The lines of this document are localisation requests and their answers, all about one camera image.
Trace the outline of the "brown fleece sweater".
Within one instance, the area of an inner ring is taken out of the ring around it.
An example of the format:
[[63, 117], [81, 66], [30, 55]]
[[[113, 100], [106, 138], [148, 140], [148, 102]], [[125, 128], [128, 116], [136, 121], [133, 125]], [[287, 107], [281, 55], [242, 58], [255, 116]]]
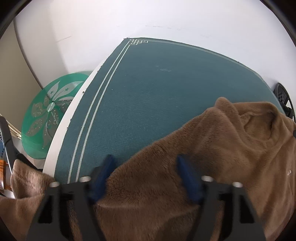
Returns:
[[[276, 240], [295, 213], [295, 122], [269, 102], [231, 103], [224, 97], [180, 129], [118, 165], [94, 206], [105, 240], [188, 240], [199, 205], [177, 172], [177, 156], [216, 182], [239, 182]], [[45, 192], [55, 180], [16, 160], [14, 198], [1, 197], [1, 240], [27, 240]], [[219, 240], [224, 202], [214, 232]]]

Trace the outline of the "white round table edge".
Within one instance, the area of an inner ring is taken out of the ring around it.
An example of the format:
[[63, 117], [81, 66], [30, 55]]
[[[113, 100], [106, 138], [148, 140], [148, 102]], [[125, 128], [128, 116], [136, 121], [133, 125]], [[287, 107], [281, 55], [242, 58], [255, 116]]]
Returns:
[[100, 62], [100, 64], [90, 73], [88, 78], [85, 80], [81, 88], [78, 90], [77, 94], [75, 95], [73, 101], [70, 103], [67, 111], [65, 112], [64, 116], [62, 117], [62, 120], [57, 128], [57, 131], [53, 137], [53, 140], [51, 142], [51, 145], [49, 147], [48, 154], [46, 156], [46, 161], [43, 168], [43, 173], [54, 177], [55, 175], [55, 169], [56, 169], [56, 163], [58, 160], [58, 156], [60, 153], [60, 149], [63, 144], [63, 140], [65, 138], [65, 135], [67, 133], [67, 129], [70, 125], [71, 119], [73, 114], [75, 113], [75, 110], [81, 101], [81, 98], [84, 95], [84, 92], [96, 76], [97, 72], [100, 70], [101, 66], [103, 65], [103, 62]]

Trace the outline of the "black chair at left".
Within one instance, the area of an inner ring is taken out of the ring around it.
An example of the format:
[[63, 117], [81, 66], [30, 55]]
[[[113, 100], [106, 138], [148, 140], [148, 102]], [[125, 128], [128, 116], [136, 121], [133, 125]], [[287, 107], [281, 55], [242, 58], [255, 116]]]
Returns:
[[9, 169], [12, 173], [16, 159], [26, 164], [29, 164], [30, 161], [14, 146], [9, 125], [3, 116], [1, 116], [1, 144], [3, 146], [1, 151], [1, 196], [11, 197], [12, 190], [11, 185], [6, 180], [8, 178], [6, 170]]

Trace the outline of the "green flower pattern disc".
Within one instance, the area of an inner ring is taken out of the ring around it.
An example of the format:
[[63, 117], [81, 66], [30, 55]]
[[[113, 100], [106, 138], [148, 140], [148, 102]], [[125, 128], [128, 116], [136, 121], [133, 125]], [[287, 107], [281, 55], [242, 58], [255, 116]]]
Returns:
[[89, 72], [76, 72], [61, 76], [32, 100], [21, 129], [23, 148], [31, 158], [46, 158], [59, 123], [89, 75]]

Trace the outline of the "teal table mat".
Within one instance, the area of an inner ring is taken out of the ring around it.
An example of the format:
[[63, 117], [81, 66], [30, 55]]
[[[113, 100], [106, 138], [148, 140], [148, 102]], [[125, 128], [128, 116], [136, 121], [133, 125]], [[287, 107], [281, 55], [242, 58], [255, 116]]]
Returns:
[[125, 39], [100, 67], [71, 118], [54, 172], [63, 184], [119, 164], [212, 107], [278, 99], [253, 70], [203, 48], [159, 39]]

